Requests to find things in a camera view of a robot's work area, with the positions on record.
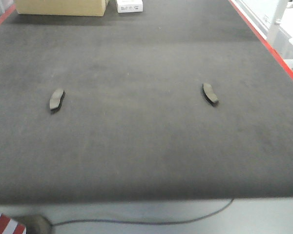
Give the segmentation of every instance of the cardboard box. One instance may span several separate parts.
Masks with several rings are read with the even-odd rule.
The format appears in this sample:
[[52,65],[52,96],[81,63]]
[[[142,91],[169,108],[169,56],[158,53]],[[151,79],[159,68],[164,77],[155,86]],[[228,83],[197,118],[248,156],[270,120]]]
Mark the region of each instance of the cardboard box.
[[103,16],[109,0],[15,0],[19,14]]
[[143,2],[142,0],[116,0],[117,12],[142,12]]

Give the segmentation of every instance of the white floor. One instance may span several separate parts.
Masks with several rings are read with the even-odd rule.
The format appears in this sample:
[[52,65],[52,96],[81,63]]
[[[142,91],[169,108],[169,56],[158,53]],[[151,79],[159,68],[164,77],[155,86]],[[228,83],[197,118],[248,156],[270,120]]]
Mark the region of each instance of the white floor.
[[[74,205],[0,206],[6,215],[42,214],[52,223],[108,218],[176,221],[209,214],[228,203],[218,201],[131,202]],[[175,226],[78,223],[54,228],[54,234],[293,234],[293,198],[237,199],[223,212],[196,223]]]

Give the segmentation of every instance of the black cable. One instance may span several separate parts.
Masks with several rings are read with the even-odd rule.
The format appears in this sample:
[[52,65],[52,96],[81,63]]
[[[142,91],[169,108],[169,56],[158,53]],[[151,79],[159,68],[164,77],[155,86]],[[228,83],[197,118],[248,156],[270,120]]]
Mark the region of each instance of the black cable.
[[144,222],[144,221],[121,221],[121,220],[114,220],[114,219],[76,219],[76,220],[69,220],[65,222],[55,223],[52,224],[53,227],[63,226],[66,224],[72,224],[72,223],[112,223],[112,224],[129,224],[129,225],[149,225],[149,226],[168,226],[168,225],[180,225],[180,224],[189,224],[194,223],[197,221],[200,221],[205,218],[212,217],[222,211],[224,211],[226,208],[228,208],[234,201],[234,198],[230,200],[230,202],[225,205],[223,208],[212,212],[210,214],[207,214],[205,216],[201,216],[195,219],[190,220],[183,220],[183,221],[172,221],[172,222]]

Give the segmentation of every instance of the red edge trim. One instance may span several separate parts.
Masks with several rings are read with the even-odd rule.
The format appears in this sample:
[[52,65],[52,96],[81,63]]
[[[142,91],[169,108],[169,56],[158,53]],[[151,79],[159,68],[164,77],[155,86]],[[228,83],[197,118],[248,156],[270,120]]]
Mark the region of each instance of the red edge trim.
[[269,45],[269,43],[259,34],[259,32],[254,28],[254,26],[248,21],[248,19],[243,15],[243,13],[236,7],[236,5],[231,1],[228,0],[231,5],[234,7],[234,9],[237,11],[237,13],[240,15],[240,17],[245,21],[245,23],[248,25],[248,27],[253,31],[253,33],[257,36],[257,38],[263,43],[263,45],[267,48],[267,50],[271,53],[271,55],[274,57],[274,59],[281,65],[281,67],[289,74],[289,76],[293,80],[293,71],[287,66],[285,61],[282,59],[282,57],[276,52],[275,49]]
[[8,226],[9,222],[10,222],[10,218],[2,215],[0,216],[0,234],[2,234],[4,232],[4,230],[6,229],[6,226]]
[[9,15],[15,10],[15,4],[12,4],[3,15],[0,16],[0,25],[9,17]]
[[25,226],[18,224],[13,232],[13,234],[22,234],[25,230]]

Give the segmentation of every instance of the tabletop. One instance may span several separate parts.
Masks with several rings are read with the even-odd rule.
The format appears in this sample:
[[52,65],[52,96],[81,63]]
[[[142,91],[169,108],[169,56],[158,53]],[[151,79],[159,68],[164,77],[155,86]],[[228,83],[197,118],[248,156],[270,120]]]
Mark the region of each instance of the tabletop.
[[228,1],[0,27],[0,204],[280,196],[293,81]]

